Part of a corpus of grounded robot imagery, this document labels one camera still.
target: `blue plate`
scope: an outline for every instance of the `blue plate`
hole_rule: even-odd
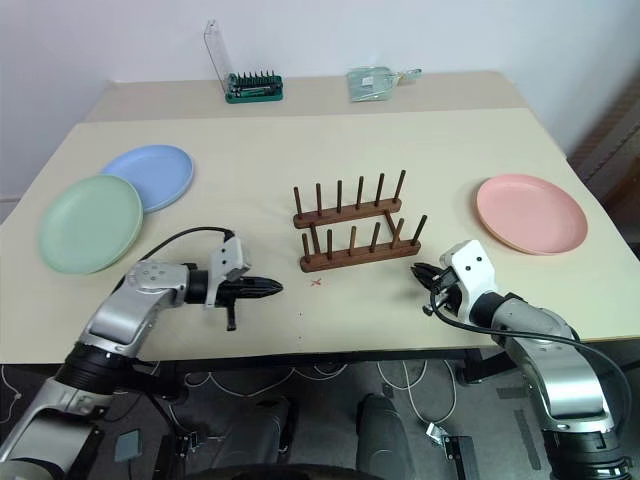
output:
[[[102,169],[135,187],[145,213],[172,204],[187,190],[193,178],[193,161],[184,150],[171,145],[135,148]]]

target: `plate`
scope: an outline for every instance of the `plate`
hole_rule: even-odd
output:
[[[172,204],[193,178],[193,161],[172,145],[147,145],[114,158],[102,173],[123,178],[135,187],[145,213]]]
[[[92,273],[118,260],[142,225],[135,188],[111,175],[85,178],[65,190],[40,221],[38,248],[61,273]]]
[[[501,175],[476,196],[480,220],[499,240],[521,252],[553,255],[577,248],[587,236],[580,205],[553,183],[530,175]]]

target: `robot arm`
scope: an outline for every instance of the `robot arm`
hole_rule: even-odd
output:
[[[539,334],[573,340],[571,327],[557,314],[516,295],[499,295],[494,268],[477,240],[456,245],[441,256],[440,263],[443,269],[427,264],[412,269],[430,290],[425,313],[444,306],[466,325],[533,334],[522,338],[495,333],[493,339],[526,380],[555,477],[631,478],[591,365],[575,346],[533,338]]]
[[[233,330],[237,298],[282,290],[274,280],[243,277],[249,267],[235,236],[211,255],[209,271],[138,262],[93,314],[63,366],[45,381],[0,446],[0,480],[64,478],[91,436],[99,433],[82,420],[104,415],[117,387],[142,390],[145,382],[155,380],[133,365],[160,311],[184,303],[226,307],[228,330]]]

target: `table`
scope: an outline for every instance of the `table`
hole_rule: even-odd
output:
[[[484,75],[511,92],[513,87],[500,76]],[[470,78],[467,86],[474,84]],[[416,85],[414,93],[423,92],[431,80]],[[0,362],[61,362],[91,314],[135,261],[166,237],[197,225],[236,230],[251,250],[250,274],[277,279],[285,289],[262,300],[240,300],[235,332],[225,331],[224,309],[185,306],[163,312],[141,352],[145,360],[336,352],[345,358],[344,352],[382,355],[491,345],[486,336],[424,316],[425,291],[409,271],[416,261],[436,263],[442,252],[469,238],[479,239],[487,249],[504,293],[516,292],[559,313],[583,339],[640,336],[635,314],[640,310],[640,263],[521,99],[509,94],[505,104],[494,99],[488,106],[473,104],[465,109],[459,105],[460,95],[449,92],[456,97],[453,108],[393,111],[404,108],[407,92],[403,90],[396,103],[347,104],[349,111],[338,113],[327,107],[321,115],[296,110],[293,92],[289,97],[293,107],[263,104],[262,116],[205,118],[205,112],[185,118],[190,113],[184,111],[168,119],[163,117],[173,115],[175,108],[157,107],[149,117],[162,119],[135,119],[133,112],[128,114],[133,120],[107,114],[102,118],[107,121],[95,121],[100,109],[106,111],[99,103],[90,114],[92,121],[71,130],[0,227]],[[437,92],[418,95],[432,97],[438,98]],[[194,159],[196,173],[187,193],[168,208],[147,215],[140,237],[115,265],[87,276],[62,275],[46,267],[37,252],[36,231],[47,205],[113,157],[154,143],[179,146]],[[365,197],[373,199],[378,174],[385,172],[384,195],[392,196],[403,168],[407,170],[403,205],[394,218],[405,218],[408,235],[423,213],[429,215],[420,253],[302,273],[301,231],[292,225],[292,187],[300,187],[303,209],[309,210],[315,205],[316,182],[322,183],[324,202],[330,205],[336,180],[342,179],[347,203],[355,199],[359,175],[365,176]],[[537,175],[571,194],[589,221],[584,244],[567,254],[536,257],[490,236],[475,216],[473,199],[485,179],[502,173]],[[361,232],[358,243],[366,244],[374,220],[355,223]],[[349,226],[332,227],[335,249],[348,245]],[[325,231],[320,229],[321,239]],[[381,241],[389,238],[383,228]],[[157,258],[195,261],[205,267],[208,252],[220,242],[215,234],[194,234]]]

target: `wooden base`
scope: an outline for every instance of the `wooden base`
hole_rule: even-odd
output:
[[[348,222],[359,218],[376,217],[384,215],[385,211],[391,213],[397,212],[402,206],[402,200],[393,198],[380,200],[378,206],[376,202],[361,203],[360,208],[356,205],[345,205],[338,213],[337,208],[325,208],[321,210],[322,215],[318,215],[316,210],[312,212],[304,212],[301,215],[293,216],[293,225],[296,228],[309,228],[312,224],[316,226],[329,225],[331,223]]]
[[[371,247],[358,247],[351,250],[351,255],[349,254],[350,249],[338,250],[331,253],[331,259],[326,253],[317,253],[302,257],[300,259],[300,268],[303,272],[317,272],[331,268],[348,267],[361,263],[416,255],[420,250],[420,242],[416,241],[415,245],[411,245],[411,242],[412,240],[400,240],[395,248],[391,248],[391,243],[382,243],[376,245],[373,252],[371,252]]]

